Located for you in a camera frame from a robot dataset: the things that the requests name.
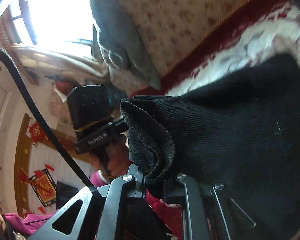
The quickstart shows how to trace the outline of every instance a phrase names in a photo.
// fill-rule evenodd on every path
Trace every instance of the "black fabric cover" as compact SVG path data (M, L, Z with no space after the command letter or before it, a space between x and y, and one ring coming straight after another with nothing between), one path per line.
M179 97L123 99L130 159L149 185L218 181L279 238L300 227L300 69L288 54Z
M57 180L56 210L62 208L77 193L78 189L76 187L72 187Z
M172 234L171 230L154 213L145 201L137 204L128 204L124 218L125 232L130 233L136 240L171 240L166 233Z

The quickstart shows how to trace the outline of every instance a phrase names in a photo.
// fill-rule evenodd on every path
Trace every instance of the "red trim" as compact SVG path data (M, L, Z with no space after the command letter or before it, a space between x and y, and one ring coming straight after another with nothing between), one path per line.
M187 78L192 70L202 64L207 56L213 52L219 51L220 44L224 41L233 39L232 30L235 30L240 25L244 25L244 31L250 24L255 23L263 15L279 3L284 3L289 0L252 0L244 7L236 11L222 25L216 28L197 48L195 48L184 60L179 62L175 68L166 76L161 78L162 88L157 91L151 87L139 90L133 93L134 95L164 95L175 85Z

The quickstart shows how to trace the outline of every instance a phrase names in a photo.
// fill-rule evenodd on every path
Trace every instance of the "silver screw head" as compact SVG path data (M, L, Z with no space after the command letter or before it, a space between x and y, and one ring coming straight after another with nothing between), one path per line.
M179 173L179 174L177 174L177 179L179 179L179 180L184 180L184 179L186 179L186 174L184 174L184 173Z
M122 176L122 179L125 181L129 181L133 179L133 176L131 174L126 174Z
M222 184L222 183L216 183L214 184L214 187L217 189L217 190L223 190L225 188L225 185Z

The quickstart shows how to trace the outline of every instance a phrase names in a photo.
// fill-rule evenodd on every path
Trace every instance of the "red fabric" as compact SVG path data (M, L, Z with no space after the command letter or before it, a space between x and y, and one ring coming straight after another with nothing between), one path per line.
M178 239L182 239L182 210L179 205L167 205L146 192L146 202Z
M225 44L227 41L233 40L234 37L232 30L242 25L242 31L244 31L247 27L253 25L264 14L269 13L276 4L287 1L289 0L250 1L244 7L231 15L231 17L223 22L222 25L217 27L185 59L179 62L172 71L161 78L162 88L160 91L148 87L133 93L130 97L134 95L164 95L174 86L193 74L192 71L204 63L213 53L220 51L220 44Z

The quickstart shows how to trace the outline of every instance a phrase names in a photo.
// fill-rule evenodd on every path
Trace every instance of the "window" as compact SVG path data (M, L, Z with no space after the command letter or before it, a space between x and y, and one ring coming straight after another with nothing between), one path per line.
M89 0L13 0L12 20L20 41L76 56L93 56Z

